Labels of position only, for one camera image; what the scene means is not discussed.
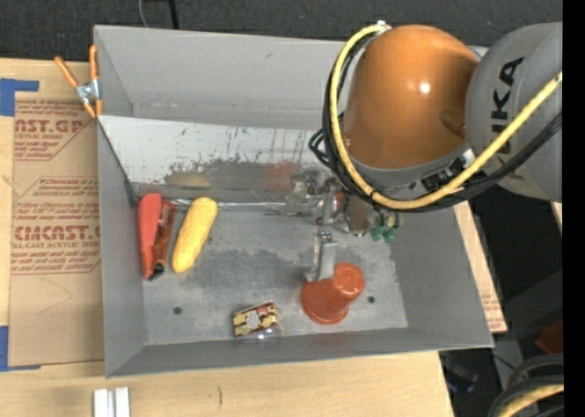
orange object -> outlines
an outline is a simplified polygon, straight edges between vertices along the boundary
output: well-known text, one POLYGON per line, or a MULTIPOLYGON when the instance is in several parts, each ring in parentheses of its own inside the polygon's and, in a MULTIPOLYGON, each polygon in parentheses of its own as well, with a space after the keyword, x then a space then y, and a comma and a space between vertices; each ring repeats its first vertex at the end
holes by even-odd
POLYGON ((548 354, 563 353, 563 320, 555 321, 552 325, 545 327, 536 341, 543 351, 548 354))
POLYGON ((65 77, 67 83, 78 91, 78 94, 81 97, 81 102, 83 103, 83 108, 88 113, 88 115, 91 118, 95 118, 96 113, 101 114, 103 109, 103 102, 100 100, 100 98, 92 96, 92 94, 99 94, 97 91, 97 85, 95 85, 97 84, 100 76, 97 49, 95 48, 95 45, 91 45, 90 47, 90 83, 81 84, 81 82, 77 80, 73 74, 73 71, 62 57, 56 56, 55 64, 57 64, 58 68, 63 73, 63 77, 65 77), (92 102, 95 102, 95 111, 91 108, 92 102))
POLYGON ((157 193, 146 194, 138 202, 138 242, 145 279, 154 279, 165 271, 175 213, 175 205, 163 201, 157 193))
MULTIPOLYGON (((95 45, 90 47, 90 78, 97 80, 100 78, 100 66, 98 65, 98 50, 95 45)), ((100 99, 95 101, 95 112, 101 114, 103 111, 103 102, 100 99)))
POLYGON ((315 323, 334 325, 349 313, 349 306, 363 292, 361 270, 349 262, 335 265, 333 279, 308 282, 301 292, 301 306, 315 323))
POLYGON ((362 165, 401 169, 464 141, 465 94, 479 59, 435 27, 396 27, 360 57, 344 114, 347 150, 362 165))

orange clip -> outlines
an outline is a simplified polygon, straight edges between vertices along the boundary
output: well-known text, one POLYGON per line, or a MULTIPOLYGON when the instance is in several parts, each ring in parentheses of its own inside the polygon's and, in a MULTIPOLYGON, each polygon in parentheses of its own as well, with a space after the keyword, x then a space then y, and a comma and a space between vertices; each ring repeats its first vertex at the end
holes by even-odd
POLYGON ((148 193, 138 202, 138 242, 145 279, 154 279, 165 271, 175 213, 175 204, 163 201, 157 193, 148 193))
POLYGON ((91 82, 88 84, 82 84, 81 82, 79 82, 77 80, 77 78, 75 77, 75 75, 73 74, 73 71, 69 68, 67 63, 60 56, 55 57, 55 63, 57 64, 57 66, 61 70, 61 72, 63 73, 63 76, 65 77, 65 80, 67 81, 67 83, 71 87, 73 87, 74 89, 76 89, 78 91, 78 94, 80 95, 81 101, 83 103, 83 108, 88 113, 88 115, 91 116, 91 118, 95 118, 96 113, 101 114, 102 108, 103 108, 102 101, 97 97, 95 98, 96 111, 94 111, 90 106, 91 100, 88 98, 88 96, 92 92, 92 90, 91 90, 92 83, 99 78, 97 50, 95 48, 95 45, 91 45, 91 48, 90 48, 90 78, 91 78, 91 82), (90 89, 90 93, 87 93, 87 91, 85 91, 83 89, 90 89))
MULTIPOLYGON (((100 65, 98 64, 98 49, 95 45, 90 47, 90 77, 91 80, 97 80, 100 78, 100 65)), ((101 114, 103 109, 103 102, 101 99, 95 101, 95 111, 97 114, 101 114)))

cardboard sheet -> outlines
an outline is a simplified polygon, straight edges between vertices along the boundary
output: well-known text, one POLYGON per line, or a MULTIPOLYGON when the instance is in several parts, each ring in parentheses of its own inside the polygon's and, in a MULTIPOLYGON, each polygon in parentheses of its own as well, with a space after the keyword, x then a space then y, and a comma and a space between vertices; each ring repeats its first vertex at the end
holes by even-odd
POLYGON ((39 85, 16 93, 8 364, 101 359, 96 124, 52 61, 2 59, 0 78, 39 85))

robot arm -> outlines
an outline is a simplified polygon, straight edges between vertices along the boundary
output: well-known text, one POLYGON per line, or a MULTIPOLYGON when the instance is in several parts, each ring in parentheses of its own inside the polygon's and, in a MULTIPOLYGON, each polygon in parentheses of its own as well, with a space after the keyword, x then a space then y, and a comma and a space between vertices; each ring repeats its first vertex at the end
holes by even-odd
POLYGON ((366 27, 335 63, 312 149, 380 208, 440 209, 495 183, 561 200, 561 41, 560 23, 526 27, 480 58, 437 28, 366 27))

metal clamp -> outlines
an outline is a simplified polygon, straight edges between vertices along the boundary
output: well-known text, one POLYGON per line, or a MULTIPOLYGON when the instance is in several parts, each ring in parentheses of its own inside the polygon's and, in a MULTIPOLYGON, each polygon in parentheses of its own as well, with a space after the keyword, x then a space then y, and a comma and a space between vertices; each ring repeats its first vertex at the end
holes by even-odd
POLYGON ((55 63, 57 64, 58 68, 63 73, 65 80, 68 84, 75 89, 78 95, 81 98, 81 102, 83 103, 83 108, 88 113, 91 118, 95 118, 96 113, 101 114, 103 104, 101 101, 101 85, 99 79, 99 68, 98 68, 98 53, 95 48, 95 45, 92 45, 90 48, 90 79, 91 81, 82 84, 67 63, 63 60, 63 58, 57 56, 55 57, 55 63), (95 104, 95 111, 91 108, 92 104, 95 104))
POLYGON ((333 239, 331 231, 319 229, 313 235, 314 241, 314 271, 312 281, 330 279, 335 270, 335 254, 337 241, 333 239))

